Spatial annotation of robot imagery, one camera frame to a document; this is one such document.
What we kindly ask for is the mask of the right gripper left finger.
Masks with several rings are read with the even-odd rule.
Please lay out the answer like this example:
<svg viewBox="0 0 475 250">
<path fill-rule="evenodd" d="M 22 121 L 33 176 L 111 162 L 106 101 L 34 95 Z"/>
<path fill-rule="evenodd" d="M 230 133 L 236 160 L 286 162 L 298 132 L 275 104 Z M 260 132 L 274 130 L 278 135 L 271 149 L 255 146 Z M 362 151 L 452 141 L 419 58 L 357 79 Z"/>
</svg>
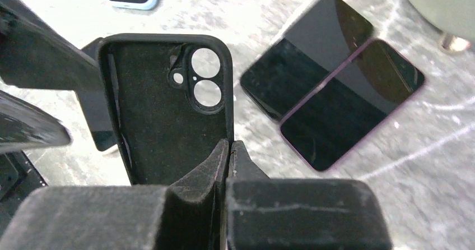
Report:
<svg viewBox="0 0 475 250">
<path fill-rule="evenodd" d="M 1 237 L 2 249 L 214 249 L 229 143 L 170 186 L 42 187 Z"/>
</svg>

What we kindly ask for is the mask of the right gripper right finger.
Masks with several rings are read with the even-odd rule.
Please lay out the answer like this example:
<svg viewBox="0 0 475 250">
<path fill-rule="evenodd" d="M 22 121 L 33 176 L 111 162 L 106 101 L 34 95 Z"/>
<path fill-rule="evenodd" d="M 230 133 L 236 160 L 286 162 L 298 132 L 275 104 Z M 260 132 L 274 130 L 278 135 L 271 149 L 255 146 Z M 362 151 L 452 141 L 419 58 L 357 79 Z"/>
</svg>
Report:
<svg viewBox="0 0 475 250">
<path fill-rule="evenodd" d="M 228 249 L 392 249 L 376 195 L 353 179 L 271 179 L 242 141 L 226 182 Z"/>
</svg>

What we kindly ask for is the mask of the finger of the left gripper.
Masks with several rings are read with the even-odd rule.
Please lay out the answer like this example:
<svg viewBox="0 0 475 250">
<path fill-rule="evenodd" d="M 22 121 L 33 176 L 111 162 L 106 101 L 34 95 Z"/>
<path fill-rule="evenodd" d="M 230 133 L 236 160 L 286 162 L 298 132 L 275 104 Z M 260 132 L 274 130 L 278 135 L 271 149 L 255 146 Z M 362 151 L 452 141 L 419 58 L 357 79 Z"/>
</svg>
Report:
<svg viewBox="0 0 475 250">
<path fill-rule="evenodd" d="M 1 79 L 27 89 L 103 89 L 95 60 L 21 0 L 1 0 Z"/>
<path fill-rule="evenodd" d="M 1 154 L 70 143 L 71 137 L 59 120 L 1 91 Z"/>
</svg>

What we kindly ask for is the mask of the purple bare phone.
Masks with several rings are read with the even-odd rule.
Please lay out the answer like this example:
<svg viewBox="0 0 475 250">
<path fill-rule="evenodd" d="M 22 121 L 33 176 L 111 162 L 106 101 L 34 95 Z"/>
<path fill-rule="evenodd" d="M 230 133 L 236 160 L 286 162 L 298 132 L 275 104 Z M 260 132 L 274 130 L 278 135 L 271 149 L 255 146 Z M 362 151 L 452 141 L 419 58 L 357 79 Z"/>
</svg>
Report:
<svg viewBox="0 0 475 250">
<path fill-rule="evenodd" d="M 298 104 L 280 131 L 314 170 L 324 172 L 424 83 L 417 67 L 376 39 Z"/>
</svg>

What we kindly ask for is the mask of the bare black phone removed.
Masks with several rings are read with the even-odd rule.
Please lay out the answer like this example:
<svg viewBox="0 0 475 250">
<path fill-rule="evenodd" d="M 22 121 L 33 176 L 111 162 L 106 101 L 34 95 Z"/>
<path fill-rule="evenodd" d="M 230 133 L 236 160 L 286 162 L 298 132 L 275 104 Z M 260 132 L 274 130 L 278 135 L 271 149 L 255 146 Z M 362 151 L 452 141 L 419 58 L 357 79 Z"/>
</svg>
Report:
<svg viewBox="0 0 475 250">
<path fill-rule="evenodd" d="M 241 87 L 280 121 L 373 32 L 372 23 L 343 0 L 319 0 L 242 74 Z"/>
</svg>

